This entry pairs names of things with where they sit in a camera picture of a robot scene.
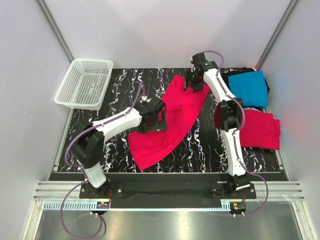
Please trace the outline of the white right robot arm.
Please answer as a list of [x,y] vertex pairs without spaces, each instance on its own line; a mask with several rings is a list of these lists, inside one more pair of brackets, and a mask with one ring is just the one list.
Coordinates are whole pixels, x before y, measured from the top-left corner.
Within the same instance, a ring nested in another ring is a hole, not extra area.
[[229,90],[220,73],[220,66],[208,61],[205,53],[191,57],[192,67],[186,72],[185,84],[199,92],[208,85],[217,101],[213,122],[224,139],[228,160],[227,173],[232,177],[246,174],[240,144],[240,130],[245,123],[243,102]]

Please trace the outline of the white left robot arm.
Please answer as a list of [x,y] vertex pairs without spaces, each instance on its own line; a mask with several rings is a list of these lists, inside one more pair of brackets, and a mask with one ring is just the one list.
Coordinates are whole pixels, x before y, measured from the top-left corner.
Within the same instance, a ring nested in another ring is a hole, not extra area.
[[103,120],[80,126],[77,136],[65,152],[65,160],[72,156],[78,163],[86,181],[95,189],[107,182],[101,169],[105,142],[129,129],[138,133],[164,132],[167,130],[166,104],[162,100],[141,100],[124,111]]

